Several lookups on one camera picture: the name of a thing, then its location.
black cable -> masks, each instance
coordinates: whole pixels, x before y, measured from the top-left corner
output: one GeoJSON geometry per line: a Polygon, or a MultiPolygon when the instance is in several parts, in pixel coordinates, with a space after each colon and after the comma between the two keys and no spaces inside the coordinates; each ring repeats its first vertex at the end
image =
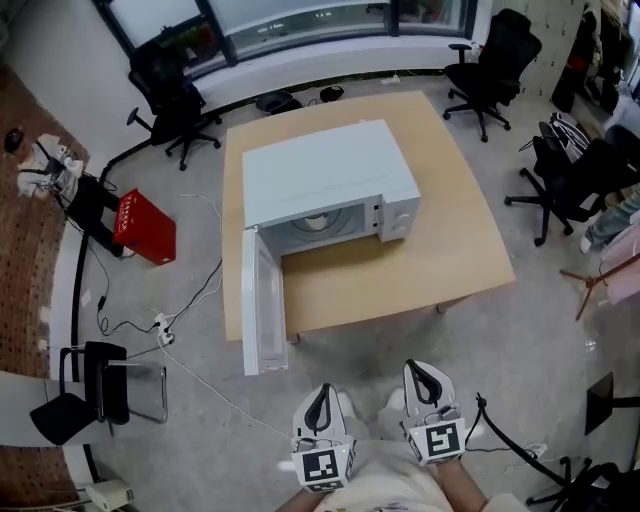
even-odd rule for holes
{"type": "Polygon", "coordinates": [[[220,262],[218,263],[218,265],[216,266],[216,268],[213,269],[213,272],[211,272],[211,274],[209,274],[209,277],[207,277],[207,280],[204,282],[204,284],[202,285],[202,288],[200,288],[196,294],[193,296],[193,298],[189,301],[189,304],[187,304],[184,308],[182,308],[180,310],[180,312],[173,317],[173,319],[171,320],[171,322],[169,323],[169,325],[167,325],[166,329],[164,330],[164,332],[168,332],[169,329],[171,329],[171,326],[175,323],[175,321],[180,317],[180,315],[182,313],[184,313],[187,309],[189,309],[189,307],[191,306],[191,304],[193,304],[195,302],[195,300],[198,298],[198,295],[200,295],[204,289],[208,286],[209,281],[211,281],[211,278],[213,277],[213,275],[218,271],[218,269],[221,267],[222,265],[222,259],[220,260],[220,262]]]}
{"type": "Polygon", "coordinates": [[[567,485],[569,485],[569,482],[566,482],[564,478],[556,475],[553,471],[540,464],[536,459],[531,457],[524,448],[521,448],[519,445],[514,443],[502,432],[502,430],[494,425],[494,423],[489,419],[489,416],[487,415],[487,401],[482,398],[482,396],[480,396],[480,393],[477,393],[476,400],[478,402],[478,412],[482,416],[482,419],[484,419],[487,425],[491,427],[491,430],[493,430],[495,434],[504,442],[504,444],[511,448],[516,453],[516,455],[518,455],[522,460],[529,464],[533,469],[549,477],[562,488],[565,488],[567,487],[567,485]]]}

shoe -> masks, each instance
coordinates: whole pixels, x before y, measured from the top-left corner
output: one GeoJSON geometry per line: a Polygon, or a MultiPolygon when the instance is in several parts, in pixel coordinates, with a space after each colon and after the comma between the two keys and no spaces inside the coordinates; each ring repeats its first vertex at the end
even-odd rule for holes
{"type": "Polygon", "coordinates": [[[351,418],[356,417],[356,411],[353,409],[353,402],[346,391],[338,392],[338,403],[340,404],[340,411],[343,416],[349,416],[351,418]]]}
{"type": "Polygon", "coordinates": [[[131,256],[135,256],[135,252],[133,252],[131,249],[129,249],[128,247],[123,247],[122,249],[122,256],[120,256],[121,260],[124,260],[126,258],[131,258],[131,256]]]}
{"type": "Polygon", "coordinates": [[[389,400],[387,400],[387,405],[384,406],[385,409],[393,409],[395,411],[401,411],[405,408],[405,397],[404,397],[404,389],[396,388],[389,395],[389,400]]]}
{"type": "Polygon", "coordinates": [[[582,254],[587,254],[591,250],[591,245],[591,240],[587,238],[586,233],[582,235],[582,238],[580,239],[580,252],[582,254]]]}

black office chair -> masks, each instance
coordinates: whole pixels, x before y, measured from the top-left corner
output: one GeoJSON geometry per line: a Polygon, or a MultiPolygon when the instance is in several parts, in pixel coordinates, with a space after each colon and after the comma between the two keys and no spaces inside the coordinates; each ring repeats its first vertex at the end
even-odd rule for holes
{"type": "Polygon", "coordinates": [[[206,140],[213,142],[216,149],[220,147],[218,139],[200,130],[213,120],[216,124],[222,121],[219,117],[209,119],[202,114],[201,109],[206,103],[191,80],[184,75],[180,55],[174,47],[163,48],[155,41],[149,41],[133,52],[130,62],[129,80],[144,95],[156,120],[153,127],[149,126],[138,116],[136,107],[129,114],[127,125],[136,121],[149,130],[154,146],[177,138],[165,153],[171,156],[171,151],[182,144],[181,171],[187,168],[185,160],[194,140],[206,140]]]}
{"type": "Polygon", "coordinates": [[[112,429],[112,425],[128,423],[130,414],[133,414],[154,423],[166,423],[168,408],[165,367],[150,363],[131,363],[126,359],[127,350],[110,343],[89,341],[84,348],[63,348],[60,351],[60,394],[30,413],[38,431],[52,444],[61,446],[94,421],[107,422],[112,429]],[[71,353],[84,356],[84,400],[67,393],[65,389],[64,362],[71,353]],[[150,416],[129,407],[127,367],[159,371],[162,417],[150,416]]]}
{"type": "Polygon", "coordinates": [[[483,113],[502,121],[505,130],[511,129],[509,121],[498,112],[497,104],[508,105],[516,97],[520,92],[520,75],[540,53],[542,44],[531,34],[530,27],[531,21],[526,16],[511,9],[500,11],[491,19],[489,37],[477,64],[464,60],[464,52],[471,50],[470,46],[449,45],[458,50],[460,59],[458,64],[444,68],[449,80],[460,89],[450,89],[449,98],[460,96],[467,103],[446,109],[442,117],[449,119],[451,112],[475,111],[482,142],[489,140],[483,113]]]}
{"type": "Polygon", "coordinates": [[[543,208],[542,234],[534,239],[540,247],[547,239],[549,216],[553,213],[564,224],[566,236],[573,233],[568,219],[586,222],[604,207],[605,196],[640,182],[640,173],[627,166],[626,158],[602,139],[593,140],[573,164],[559,139],[547,123],[539,123],[542,137],[533,138],[537,162],[534,172],[542,178],[544,187],[527,170],[520,176],[529,180],[537,196],[507,196],[504,204],[538,204],[543,208]],[[582,204],[591,195],[597,198],[590,208],[582,204]]]}

microwave door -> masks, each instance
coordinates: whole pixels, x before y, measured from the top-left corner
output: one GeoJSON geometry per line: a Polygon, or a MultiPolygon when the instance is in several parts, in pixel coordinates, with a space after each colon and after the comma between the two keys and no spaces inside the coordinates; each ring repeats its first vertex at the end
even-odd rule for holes
{"type": "Polygon", "coordinates": [[[256,228],[242,235],[242,351],[245,375],[288,367],[280,256],[256,228]]]}

microwave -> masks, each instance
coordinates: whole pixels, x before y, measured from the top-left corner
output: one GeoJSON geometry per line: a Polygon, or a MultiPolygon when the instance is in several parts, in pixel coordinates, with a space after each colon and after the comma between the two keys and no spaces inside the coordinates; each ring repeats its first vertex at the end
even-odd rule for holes
{"type": "Polygon", "coordinates": [[[242,343],[246,375],[288,367],[281,259],[411,231],[420,191],[384,120],[324,130],[242,156],[242,343]]]}

